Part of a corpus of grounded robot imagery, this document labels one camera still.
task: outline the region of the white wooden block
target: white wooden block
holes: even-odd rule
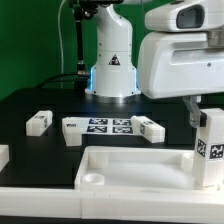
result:
[[[27,136],[41,136],[52,124],[53,113],[49,110],[39,111],[26,122]]]
[[[62,132],[68,147],[82,145],[82,132],[74,118],[62,119]]]
[[[197,129],[193,176],[202,188],[218,185],[224,178],[224,111],[203,110],[206,127]]]
[[[9,146],[0,145],[0,171],[6,166],[9,162]]]
[[[141,134],[151,143],[164,142],[165,128],[145,116],[131,118],[134,133]]]

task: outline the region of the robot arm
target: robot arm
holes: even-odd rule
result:
[[[184,96],[199,127],[197,96],[224,92],[224,1],[174,1],[148,12],[145,24],[159,32],[140,47],[140,90],[150,98]]]
[[[75,4],[80,4],[83,10],[83,18],[92,19],[93,16],[98,12],[97,8],[101,6],[109,6],[110,4],[121,4],[124,0],[70,0],[69,5],[71,8]]]

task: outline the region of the cable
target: cable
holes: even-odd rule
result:
[[[63,40],[61,34],[61,11],[62,8],[67,0],[62,0],[61,5],[58,11],[58,34],[59,34],[59,41],[60,41],[60,52],[61,52],[61,73],[64,73],[64,49],[63,49]]]
[[[143,0],[140,0],[141,2],[141,11],[142,11],[142,15],[143,15],[143,24],[145,24],[145,7],[144,7],[144,1]],[[144,26],[144,34],[146,35],[147,34],[147,29],[146,27]]]
[[[52,76],[51,78],[48,78],[46,79],[44,82],[38,84],[36,86],[36,88],[42,88],[46,83],[48,82],[51,82],[51,81],[54,81],[55,79],[59,79],[59,78],[63,78],[63,77],[66,77],[66,76],[77,76],[77,73],[65,73],[65,74],[59,74],[59,75],[55,75],[55,76]]]
[[[48,81],[48,82],[44,82],[41,84],[41,87],[37,87],[39,89],[41,89],[43,86],[45,86],[46,84],[49,84],[49,83],[55,83],[55,82],[60,82],[60,83],[63,83],[63,82],[75,82],[76,80],[75,79],[68,79],[68,80],[52,80],[52,81]]]
[[[85,63],[83,57],[83,35],[82,35],[83,11],[81,7],[74,8],[74,17],[76,24],[76,43],[78,53],[77,70],[79,71],[79,70],[85,70]]]

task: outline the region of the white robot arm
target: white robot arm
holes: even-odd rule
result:
[[[151,0],[80,0],[84,17],[95,15],[97,24],[97,62],[85,90],[90,99],[104,103],[125,103],[140,94],[136,68],[132,65],[132,25],[118,15],[113,3],[141,4]]]
[[[159,32],[140,47],[140,90],[150,98],[185,96],[191,125],[200,126],[195,96],[224,92],[224,1],[174,1],[148,12],[145,23]]]

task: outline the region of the black cable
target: black cable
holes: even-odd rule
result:
[[[65,74],[59,74],[59,75],[55,75],[55,76],[52,76],[48,79],[46,79],[44,82],[38,84],[36,86],[36,88],[42,88],[47,82],[50,82],[50,81],[53,81],[55,79],[59,79],[59,78],[63,78],[63,77],[67,77],[67,76],[77,76],[77,72],[73,72],[73,73],[65,73]]]
[[[60,82],[60,83],[62,83],[62,82],[75,82],[76,80],[75,79],[69,79],[69,80],[52,80],[52,81],[47,81],[47,82],[43,82],[42,84],[41,84],[41,87],[36,87],[36,88],[42,88],[43,86],[45,86],[46,84],[49,84],[49,83],[55,83],[55,82]]]
[[[146,14],[146,12],[145,12],[145,7],[144,7],[144,2],[143,2],[143,0],[140,0],[141,1],[141,12],[142,12],[142,22],[143,22],[143,24],[145,24],[145,14]],[[144,35],[146,35],[148,33],[148,31],[147,31],[147,29],[146,29],[146,27],[144,26]]]
[[[74,17],[76,24],[76,43],[78,54],[77,71],[79,71],[79,70],[85,70],[84,56],[83,56],[83,34],[82,34],[83,12],[81,7],[74,8]]]

